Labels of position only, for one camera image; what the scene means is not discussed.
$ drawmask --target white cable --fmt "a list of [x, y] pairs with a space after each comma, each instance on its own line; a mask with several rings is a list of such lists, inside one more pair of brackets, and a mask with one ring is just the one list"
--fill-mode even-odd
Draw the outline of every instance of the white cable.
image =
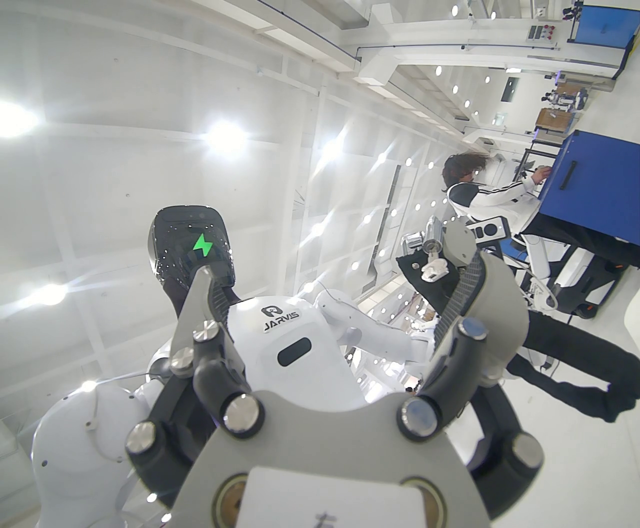
[[[533, 273], [531, 273], [531, 270], [527, 266], [525, 266], [524, 264], [522, 264], [516, 259], [511, 259], [511, 261], [512, 261], [512, 264], [510, 264], [510, 266], [520, 268], [531, 276], [531, 284], [533, 286], [533, 293], [532, 293], [533, 299], [532, 300], [530, 299], [530, 301], [532, 302], [534, 308], [536, 310], [539, 310], [540, 312], [553, 312], [554, 310], [557, 310], [558, 301], [556, 299], [556, 296], [547, 287], [547, 285], [544, 284]], [[525, 297], [527, 298], [529, 297], [529, 294], [525, 292], [522, 288], [520, 288], [520, 290], [524, 293]], [[540, 294], [544, 295], [544, 299], [542, 302], [540, 301]], [[551, 298], [553, 302], [553, 306], [548, 305], [547, 300], [549, 298]]]

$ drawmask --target window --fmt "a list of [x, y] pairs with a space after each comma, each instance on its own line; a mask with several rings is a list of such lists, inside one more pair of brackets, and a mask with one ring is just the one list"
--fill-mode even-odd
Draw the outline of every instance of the window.
[[518, 86], [519, 77], [509, 77], [507, 79], [507, 84], [504, 87], [504, 92], [502, 92], [502, 102], [511, 102], [513, 99], [513, 94], [516, 93], [516, 87]]

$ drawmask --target blue cabinet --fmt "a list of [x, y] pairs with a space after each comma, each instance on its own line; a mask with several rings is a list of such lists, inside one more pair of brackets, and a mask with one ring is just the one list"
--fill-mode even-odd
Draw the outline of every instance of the blue cabinet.
[[640, 245], [640, 145], [575, 131], [540, 200], [544, 214]]

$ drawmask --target black device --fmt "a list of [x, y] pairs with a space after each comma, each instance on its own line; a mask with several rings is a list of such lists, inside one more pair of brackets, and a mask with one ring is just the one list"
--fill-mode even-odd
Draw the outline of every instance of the black device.
[[156, 278], [180, 314], [198, 268], [210, 266], [230, 304], [238, 302], [227, 228], [220, 213], [206, 205], [174, 205], [156, 214], [148, 238]]

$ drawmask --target metal screw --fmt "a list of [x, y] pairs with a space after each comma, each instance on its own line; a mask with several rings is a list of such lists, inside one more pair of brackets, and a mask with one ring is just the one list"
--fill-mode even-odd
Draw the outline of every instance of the metal screw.
[[204, 323], [200, 323], [196, 329], [193, 331], [193, 338], [198, 343], [204, 343], [205, 341], [210, 341], [215, 336], [218, 335], [218, 330], [220, 327], [218, 326], [216, 321], [212, 319], [208, 321], [204, 321]]
[[513, 439], [511, 450], [518, 460], [531, 469], [542, 466], [545, 459], [540, 443], [527, 433], [520, 433]]
[[260, 404], [251, 394], [241, 394], [227, 406], [223, 420], [232, 433], [246, 433], [260, 417]]
[[127, 451], [131, 454], [144, 453], [156, 441], [156, 426], [153, 422], [140, 422], [127, 436]]
[[406, 430], [419, 438], [429, 438], [438, 429], [438, 416], [423, 398], [413, 396], [400, 407], [400, 420]]
[[193, 348], [186, 346], [178, 350], [170, 359], [171, 372], [176, 376], [193, 374]]
[[458, 323], [458, 330], [467, 337], [482, 341], [486, 337], [486, 327], [480, 319], [465, 317]]

